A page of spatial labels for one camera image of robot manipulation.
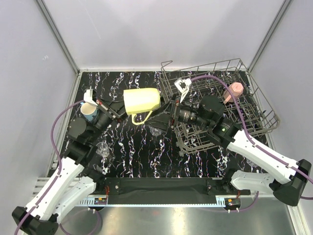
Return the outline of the pink mug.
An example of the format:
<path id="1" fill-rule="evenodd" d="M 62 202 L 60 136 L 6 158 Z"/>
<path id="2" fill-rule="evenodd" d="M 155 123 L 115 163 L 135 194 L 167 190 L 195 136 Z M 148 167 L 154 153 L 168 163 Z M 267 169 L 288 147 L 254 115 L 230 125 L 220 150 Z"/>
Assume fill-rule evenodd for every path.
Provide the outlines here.
<path id="1" fill-rule="evenodd" d="M 242 95 L 244 91 L 244 87 L 240 82 L 234 82 L 229 85 L 228 90 L 225 90 L 223 93 L 224 104 L 234 103 L 234 100 L 238 100 L 238 98 Z"/>

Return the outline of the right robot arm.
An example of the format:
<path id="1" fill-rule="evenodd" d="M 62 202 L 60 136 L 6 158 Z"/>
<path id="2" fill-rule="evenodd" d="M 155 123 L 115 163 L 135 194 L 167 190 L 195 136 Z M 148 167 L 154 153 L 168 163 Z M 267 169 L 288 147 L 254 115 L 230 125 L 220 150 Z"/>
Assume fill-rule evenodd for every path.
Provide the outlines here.
<path id="1" fill-rule="evenodd" d="M 266 171 L 258 174 L 231 169 L 217 182 L 218 191 L 226 194 L 240 190 L 271 193 L 280 202 L 297 206 L 310 179 L 311 163 L 275 152 L 253 138 L 244 127 L 224 117 L 224 110 L 225 106 L 212 95 L 204 96 L 196 109 L 171 99 L 153 111 L 146 124 L 164 132 L 174 129 L 177 123 L 195 125 L 214 145 L 238 153 Z"/>

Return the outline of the yellow mug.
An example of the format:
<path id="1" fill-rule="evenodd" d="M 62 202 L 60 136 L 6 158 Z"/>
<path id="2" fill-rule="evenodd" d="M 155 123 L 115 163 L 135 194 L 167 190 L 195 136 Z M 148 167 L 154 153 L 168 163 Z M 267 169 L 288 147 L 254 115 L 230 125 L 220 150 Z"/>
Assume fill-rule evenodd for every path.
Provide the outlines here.
<path id="1" fill-rule="evenodd" d="M 123 91 L 124 105 L 127 115 L 132 117 L 134 125 L 144 124 L 152 112 L 160 107 L 160 93 L 156 88 L 128 89 Z M 149 112 L 141 122 L 135 122 L 137 114 Z"/>

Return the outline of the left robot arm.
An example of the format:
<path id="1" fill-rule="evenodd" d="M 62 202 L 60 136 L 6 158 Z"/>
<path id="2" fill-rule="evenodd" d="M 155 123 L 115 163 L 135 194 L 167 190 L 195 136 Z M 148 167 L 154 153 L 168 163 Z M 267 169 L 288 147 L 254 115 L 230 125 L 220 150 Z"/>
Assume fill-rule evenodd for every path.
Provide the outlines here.
<path id="1" fill-rule="evenodd" d="M 96 140 L 112 122 L 122 122 L 127 114 L 123 101 L 96 100 L 92 107 L 99 113 L 92 121 L 76 118 L 70 123 L 72 140 L 58 167 L 41 191 L 26 206 L 17 206 L 12 217 L 15 234 L 53 235 L 65 216 L 85 197 L 108 191 L 101 170 L 93 167 Z"/>

